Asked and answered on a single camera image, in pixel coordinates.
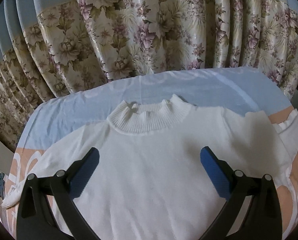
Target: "mock turtleneck collar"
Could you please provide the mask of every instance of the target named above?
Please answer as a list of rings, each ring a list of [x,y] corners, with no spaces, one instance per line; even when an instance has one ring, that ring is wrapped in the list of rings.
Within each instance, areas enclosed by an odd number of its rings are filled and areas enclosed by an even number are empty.
[[[123,134],[145,134],[182,122],[193,105],[173,95],[158,104],[139,105],[122,101],[107,117],[110,125]]]

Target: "sweater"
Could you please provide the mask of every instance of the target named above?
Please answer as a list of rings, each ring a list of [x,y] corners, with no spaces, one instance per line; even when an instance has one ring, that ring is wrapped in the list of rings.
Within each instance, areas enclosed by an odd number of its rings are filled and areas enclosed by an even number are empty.
[[[74,203],[101,239],[198,239],[225,203],[200,163],[204,146],[252,177],[278,178],[292,162],[263,111],[242,117],[173,95],[151,105],[122,101],[103,122],[52,145],[31,172],[53,176],[95,147],[99,165]],[[3,207],[19,201],[23,185]],[[55,203],[53,212],[70,234]]]

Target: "floral curtain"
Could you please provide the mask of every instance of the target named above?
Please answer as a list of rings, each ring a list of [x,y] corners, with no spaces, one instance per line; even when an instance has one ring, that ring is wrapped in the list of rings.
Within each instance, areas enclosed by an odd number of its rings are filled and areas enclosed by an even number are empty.
[[[290,99],[298,83],[298,13],[279,0],[70,0],[37,19],[0,62],[11,149],[40,103],[111,80],[251,66]]]

